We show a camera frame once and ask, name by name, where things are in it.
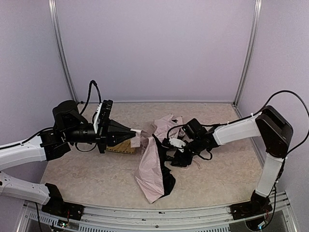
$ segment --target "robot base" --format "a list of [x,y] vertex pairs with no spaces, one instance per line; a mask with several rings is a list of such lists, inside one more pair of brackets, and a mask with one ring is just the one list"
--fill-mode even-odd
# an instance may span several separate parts
[[68,203],[63,201],[62,196],[56,185],[45,184],[50,192],[50,200],[42,206],[42,211],[62,218],[80,221],[84,212],[81,204]]
[[231,205],[230,208],[233,220],[254,217],[257,215],[265,214],[267,211],[272,211],[272,207],[268,198],[263,207],[259,207],[257,209],[254,205],[255,204],[252,203],[252,201]]

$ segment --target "metal pole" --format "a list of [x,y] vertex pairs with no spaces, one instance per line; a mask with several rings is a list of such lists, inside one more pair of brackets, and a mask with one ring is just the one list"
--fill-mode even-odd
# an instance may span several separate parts
[[60,56],[60,61],[61,61],[61,65],[62,65],[62,69],[64,72],[64,76],[66,79],[66,83],[69,89],[69,93],[71,98],[78,102],[77,96],[76,96],[76,92],[73,86],[73,82],[70,76],[70,72],[68,69],[68,64],[67,64],[67,59],[65,57],[64,54],[64,49],[63,49],[63,44],[62,44],[62,40],[61,40],[61,33],[60,33],[60,27],[59,27],[59,21],[58,21],[58,16],[57,16],[57,8],[56,8],[56,0],[48,0],[49,2],[49,10],[50,10],[50,16],[52,19],[52,23],[53,23],[53,27],[54,27],[54,33],[56,36],[56,42],[57,42],[57,48],[58,48],[58,52],[59,52],[59,56]]
[[254,42],[255,42],[256,35],[257,35],[257,28],[258,28],[258,24],[260,20],[261,8],[262,8],[262,0],[255,0],[255,8],[254,8],[254,14],[253,14],[253,22],[252,22],[251,33],[250,33],[249,46],[247,49],[245,63],[242,69],[240,83],[239,83],[237,93],[234,99],[234,105],[236,107],[238,107],[238,104],[239,104],[239,101],[240,101],[240,98],[241,98],[241,95],[242,95],[242,92],[245,86],[245,82],[247,79],[248,70],[249,70],[249,66],[250,66],[250,62],[251,62],[252,54],[253,54]]

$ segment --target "black cable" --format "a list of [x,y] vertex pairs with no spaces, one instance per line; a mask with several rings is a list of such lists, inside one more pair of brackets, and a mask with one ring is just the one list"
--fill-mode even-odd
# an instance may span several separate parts
[[246,117],[243,117],[243,118],[240,118],[240,119],[236,119],[236,120],[234,120],[234,121],[231,121],[231,122],[229,122],[229,123],[224,123],[224,124],[221,124],[221,125],[227,125],[227,124],[232,124],[232,123],[234,123],[234,122],[239,122],[239,121],[242,121],[242,120],[244,120],[244,119],[247,119],[247,118],[250,118],[250,117],[252,117],[251,115],[250,116],[246,116]]
[[210,158],[204,158],[200,154],[198,154],[197,156],[200,157],[202,160],[211,160],[212,159],[212,153],[210,151],[207,151],[207,152],[211,155]]
[[49,228],[52,230],[52,232],[54,231],[54,221],[52,223],[52,226],[49,226]]
[[101,93],[100,93],[100,90],[99,90],[99,88],[98,88],[98,85],[97,85],[97,83],[96,83],[94,80],[91,80],[90,83],[89,83],[89,89],[88,89],[87,100],[86,100],[85,106],[83,107],[83,109],[82,109],[82,111],[81,111],[81,115],[84,113],[85,109],[87,108],[87,106],[88,106],[88,104],[89,104],[92,85],[94,85],[94,86],[96,87],[96,89],[97,89],[99,103],[102,103]]
[[216,126],[221,126],[221,125],[223,125],[223,124],[221,124],[221,123],[210,124],[210,125],[207,125],[207,124],[201,124],[201,126],[203,126],[203,127],[216,127]]
[[40,130],[39,132],[36,132],[33,136],[29,137],[28,139],[22,141],[21,143],[9,145],[9,146],[3,146],[3,147],[0,147],[0,150],[7,149],[7,148],[11,148],[11,147],[15,147],[15,146],[19,146],[19,145],[22,145],[22,144],[25,144],[26,142],[30,141],[31,139],[33,139],[35,136],[37,136],[38,134],[42,133],[43,131],[51,130],[51,129],[53,129],[53,127],[44,128],[44,129]]
[[186,124],[182,124],[182,125],[177,125],[177,126],[174,126],[174,127],[170,128],[170,129],[168,130],[168,133],[167,133],[167,138],[169,139],[169,133],[171,132],[171,130],[173,130],[173,129],[175,129],[175,128],[178,128],[178,127],[185,126],[185,125],[186,125]]
[[42,227],[41,227],[41,221],[40,221],[40,214],[39,214],[39,207],[38,207],[38,204],[35,202],[35,206],[37,207],[37,215],[38,215],[38,223],[39,223],[39,228],[40,228],[40,231],[42,231]]
[[97,111],[95,111],[95,113],[92,115],[92,119],[91,119],[92,124],[95,123],[95,116],[96,116],[96,115],[97,115]]
[[[300,97],[298,94],[296,94],[296,93],[294,93],[293,91],[290,91],[290,90],[281,90],[281,91],[278,91],[278,92],[274,93],[273,95],[271,95],[271,96],[269,97],[269,99],[266,101],[266,103],[262,106],[262,108],[261,108],[258,112],[256,112],[254,115],[257,115],[259,112],[261,112],[261,111],[263,110],[263,108],[269,103],[269,101],[270,101],[273,97],[275,97],[276,95],[278,95],[278,94],[280,94],[280,93],[290,93],[290,94],[293,94],[294,96],[296,96],[296,97],[301,101],[301,103],[303,104],[303,106],[304,106],[304,108],[305,108],[305,110],[306,110],[306,112],[307,112],[308,119],[309,119],[309,110],[308,110],[308,107],[306,106],[304,100],[302,100],[301,97]],[[290,153],[291,153],[292,151],[294,151],[296,148],[298,148],[299,146],[301,146],[301,145],[308,139],[308,137],[309,137],[309,128],[308,128],[308,132],[307,132],[307,135],[306,135],[306,137],[304,138],[304,140],[301,141],[301,142],[300,142],[299,144],[297,144],[296,146],[294,146],[292,149],[290,149],[290,150],[288,151],[287,154],[290,154]]]
[[82,151],[82,150],[80,150],[80,149],[78,148],[77,144],[78,144],[78,143],[75,143],[75,147],[76,147],[76,149],[77,149],[78,151],[80,151],[80,152],[89,152],[89,151],[93,151],[93,150],[96,148],[96,146],[97,146],[97,144],[95,144],[94,147],[91,148],[90,150],[88,150],[88,151]]
[[275,215],[275,211],[276,211],[276,200],[277,200],[277,199],[276,199],[276,198],[277,198],[277,187],[276,187],[276,184],[274,184],[274,187],[273,187],[273,188],[275,189],[274,208],[273,208],[273,211],[272,211],[271,218],[270,218],[269,222],[266,224],[266,226],[264,226],[264,227],[262,228],[262,230],[265,229],[267,226],[270,225],[270,223],[271,223],[271,221],[272,221],[272,219],[274,218],[274,215]]

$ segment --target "beige floor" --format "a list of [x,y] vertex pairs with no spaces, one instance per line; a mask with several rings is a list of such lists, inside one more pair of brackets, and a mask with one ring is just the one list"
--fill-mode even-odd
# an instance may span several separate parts
[[[96,105],[89,105],[85,116],[91,120]],[[204,103],[115,103],[111,118],[135,129],[152,132],[153,119],[167,114],[196,117],[201,123],[224,123],[237,119],[230,104]],[[80,145],[87,149],[89,145]],[[171,167],[176,178],[172,193],[149,204],[135,182],[140,161],[136,154],[117,154],[98,150],[72,151],[50,161],[42,183],[56,184],[65,201],[125,208],[188,208],[248,200],[261,174],[261,167],[249,140],[236,141],[212,151],[210,161],[194,159],[188,168]]]

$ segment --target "metal frame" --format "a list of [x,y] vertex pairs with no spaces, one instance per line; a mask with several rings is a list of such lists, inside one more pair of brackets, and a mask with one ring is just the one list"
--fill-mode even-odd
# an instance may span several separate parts
[[56,0],[48,0],[49,2],[49,10],[50,10],[50,16],[52,19],[53,27],[54,27],[54,32],[56,36],[56,42],[57,42],[57,48],[60,56],[60,61],[61,65],[63,68],[63,72],[65,75],[66,83],[69,89],[69,93],[71,98],[78,102],[78,98],[76,96],[76,92],[73,86],[73,82],[70,76],[68,64],[67,64],[67,59],[64,53],[64,48],[61,40],[61,33],[60,33],[60,27],[59,27],[59,20],[58,20],[58,15],[57,15],[57,8],[56,8]]
[[[274,191],[270,196],[274,203]],[[114,207],[98,207],[86,205],[81,221],[70,220],[68,231],[73,232],[201,232],[224,231],[229,232],[229,225],[246,219],[233,220],[229,204],[186,208],[186,209],[128,209]],[[277,194],[276,212],[283,211],[287,227],[290,232],[297,232],[295,218],[285,192]],[[18,223],[16,232],[25,232],[29,220],[37,220],[36,206],[26,202]],[[58,220],[66,218],[56,217],[40,211],[41,223],[54,225]]]
[[241,95],[242,95],[242,92],[245,86],[245,82],[247,79],[248,70],[249,70],[249,66],[250,66],[250,62],[251,62],[252,54],[253,54],[254,42],[255,42],[256,35],[257,35],[257,29],[258,29],[259,20],[260,20],[261,8],[262,8],[262,0],[255,0],[255,8],[254,8],[254,14],[253,14],[253,22],[252,22],[251,33],[250,33],[249,46],[247,50],[245,63],[244,63],[242,73],[241,73],[240,83],[239,83],[236,96],[234,99],[235,106],[238,106],[239,104],[239,101],[240,101],[240,98],[241,98]]
[[[59,20],[58,20],[58,15],[57,15],[56,0],[48,0],[48,2],[49,2],[50,15],[51,15],[51,19],[52,19],[52,23],[54,27],[55,36],[56,36],[57,48],[58,48],[63,72],[65,75],[67,87],[69,89],[71,98],[74,101],[78,102],[78,98],[77,98],[76,91],[74,89],[74,85],[73,85],[73,82],[70,76],[67,59],[65,57],[65,52],[63,48],[62,39],[61,39],[60,26],[59,26]],[[255,38],[257,34],[258,23],[259,23],[259,18],[260,18],[260,13],[261,13],[261,6],[262,6],[262,0],[255,0],[253,22],[252,22],[252,27],[251,27],[250,40],[249,40],[249,45],[247,49],[246,59],[245,59],[245,63],[242,69],[241,79],[240,79],[240,83],[239,83],[239,86],[236,92],[236,96],[233,101],[234,105],[236,106],[238,106],[239,104],[239,101],[240,101],[240,98],[241,98],[241,95],[244,89],[245,81],[247,78],[250,61],[252,58],[254,42],[255,42]],[[211,103],[225,103],[225,102],[218,101],[218,102],[211,102]]]
[[[113,101],[114,103],[205,103],[205,104],[233,104],[230,101]],[[91,101],[89,104],[98,104],[98,101]]]

